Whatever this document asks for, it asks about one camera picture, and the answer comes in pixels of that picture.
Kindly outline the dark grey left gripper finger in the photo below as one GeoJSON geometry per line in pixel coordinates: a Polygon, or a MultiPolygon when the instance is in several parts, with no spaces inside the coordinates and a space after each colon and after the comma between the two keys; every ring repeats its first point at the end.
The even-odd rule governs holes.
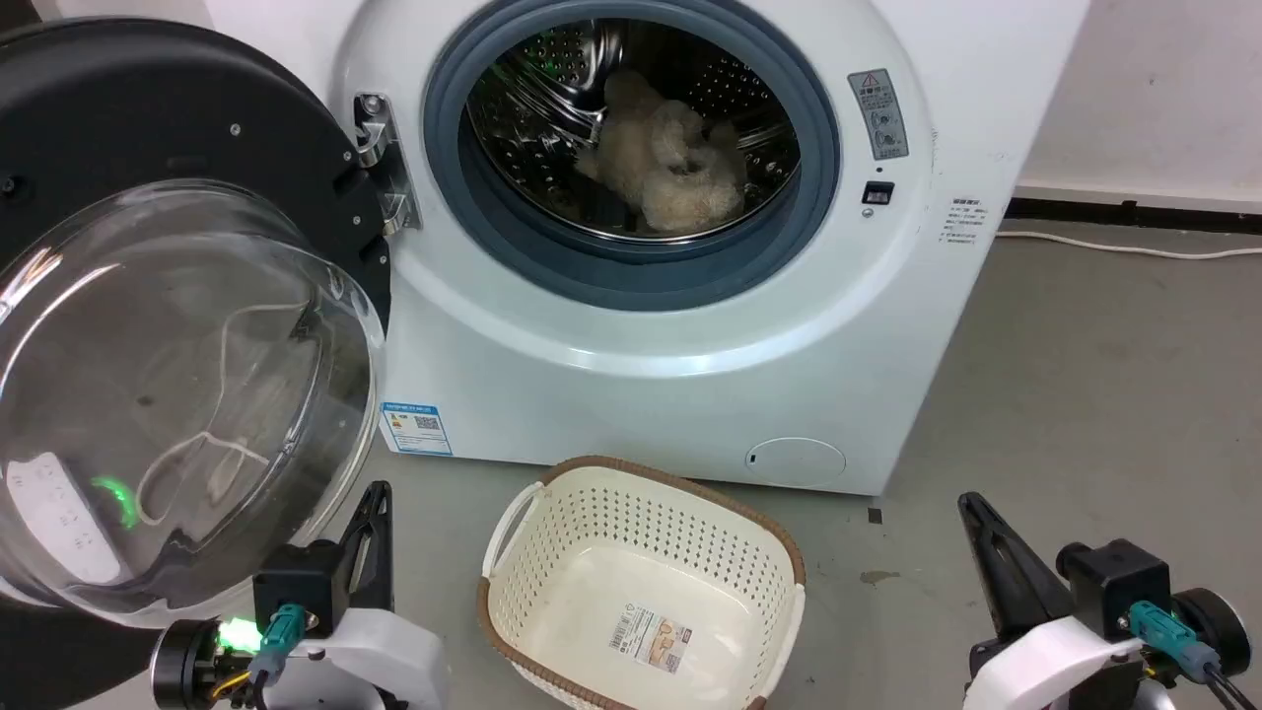
{"type": "Polygon", "coordinates": [[[338,610],[365,609],[361,607],[361,574],[369,554],[363,541],[367,531],[365,491],[338,542],[341,557],[334,569],[334,609],[338,610]]]}
{"type": "Polygon", "coordinates": [[[395,545],[392,545],[392,489],[371,482],[365,491],[367,557],[361,574],[361,607],[395,610],[395,545]]]}

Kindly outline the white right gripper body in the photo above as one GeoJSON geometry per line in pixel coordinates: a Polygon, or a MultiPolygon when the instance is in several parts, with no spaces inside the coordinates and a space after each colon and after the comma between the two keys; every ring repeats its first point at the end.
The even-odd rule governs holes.
{"type": "Polygon", "coordinates": [[[969,709],[1044,709],[1104,668],[1140,652],[1133,636],[1107,641],[1076,617],[1036,626],[983,665],[965,690],[969,709]]]}

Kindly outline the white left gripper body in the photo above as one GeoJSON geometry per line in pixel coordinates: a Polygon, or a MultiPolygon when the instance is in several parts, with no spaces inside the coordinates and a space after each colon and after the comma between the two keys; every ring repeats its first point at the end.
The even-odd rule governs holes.
{"type": "Polygon", "coordinates": [[[348,609],[326,639],[303,641],[288,660],[289,709],[447,709],[445,643],[392,610],[348,609]]]}

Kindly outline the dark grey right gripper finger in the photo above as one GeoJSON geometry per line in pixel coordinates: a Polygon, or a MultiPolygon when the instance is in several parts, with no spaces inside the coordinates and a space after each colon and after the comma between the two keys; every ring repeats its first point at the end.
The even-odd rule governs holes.
{"type": "Polygon", "coordinates": [[[998,642],[1013,643],[1036,626],[1073,614],[1061,580],[984,496],[965,491],[958,512],[998,642]]]}

